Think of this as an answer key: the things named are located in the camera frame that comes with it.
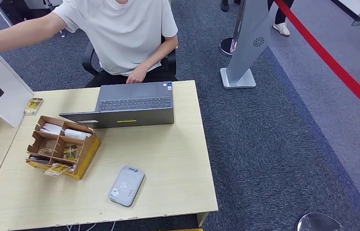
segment cardboard organizer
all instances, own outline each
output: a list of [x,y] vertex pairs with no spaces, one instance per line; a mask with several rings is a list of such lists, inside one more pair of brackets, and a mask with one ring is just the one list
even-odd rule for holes
[[[41,132],[40,129],[44,126],[45,123],[50,123],[60,126],[62,129],[59,135],[53,135],[45,132]],[[76,131],[82,131],[92,134],[91,137],[86,137],[85,140],[77,140],[65,136],[64,131],[66,129],[72,129]],[[49,169],[54,163],[68,164],[71,166],[75,165],[73,171],[66,171],[63,174],[75,177],[77,179],[82,179],[86,170],[88,169],[93,157],[95,156],[96,151],[100,146],[100,140],[96,134],[89,128],[79,125],[73,122],[66,122],[61,119],[55,119],[47,116],[41,116],[37,122],[37,125],[33,132],[33,138],[35,139],[32,145],[27,147],[27,153],[29,154],[26,163],[42,169]],[[64,148],[68,145],[77,145],[78,159],[68,160],[64,159]],[[52,154],[39,154],[39,149],[50,148],[54,152]],[[31,160],[30,157],[39,158],[40,161]]]

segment stanchion base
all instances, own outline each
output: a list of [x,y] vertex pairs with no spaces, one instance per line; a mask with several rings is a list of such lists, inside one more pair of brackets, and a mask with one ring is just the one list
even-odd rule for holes
[[228,56],[228,57],[232,57],[232,53],[231,53],[232,39],[233,38],[226,38],[226,39],[222,40],[221,43],[219,44],[219,48],[221,49],[221,53],[223,55]]
[[321,213],[304,215],[296,226],[296,231],[345,231],[338,221]]
[[252,72],[248,69],[242,78],[236,83],[229,83],[228,76],[226,74],[226,68],[221,68],[221,78],[223,88],[234,89],[234,88],[254,88],[256,87],[255,79],[253,78]]

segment laptop keyboard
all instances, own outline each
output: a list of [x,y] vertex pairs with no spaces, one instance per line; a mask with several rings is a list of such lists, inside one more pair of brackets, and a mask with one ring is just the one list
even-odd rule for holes
[[100,111],[131,110],[146,108],[170,107],[170,97],[132,99],[132,100],[105,100],[99,102]]

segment hand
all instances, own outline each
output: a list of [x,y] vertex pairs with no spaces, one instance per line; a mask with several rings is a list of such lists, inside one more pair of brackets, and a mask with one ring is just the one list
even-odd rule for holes
[[132,73],[129,74],[129,77],[127,78],[126,83],[141,83],[141,82],[143,82],[148,70],[149,69],[146,66],[140,64],[132,71]]

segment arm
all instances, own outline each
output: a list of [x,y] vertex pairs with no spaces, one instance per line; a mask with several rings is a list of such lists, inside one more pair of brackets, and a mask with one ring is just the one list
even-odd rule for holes
[[0,52],[36,44],[51,38],[64,28],[65,22],[54,13],[24,21],[0,31]]
[[126,83],[142,82],[146,76],[147,71],[177,47],[177,35],[164,38],[164,43],[162,43],[161,46],[146,61],[139,64],[139,66],[133,70],[133,72],[127,78]]

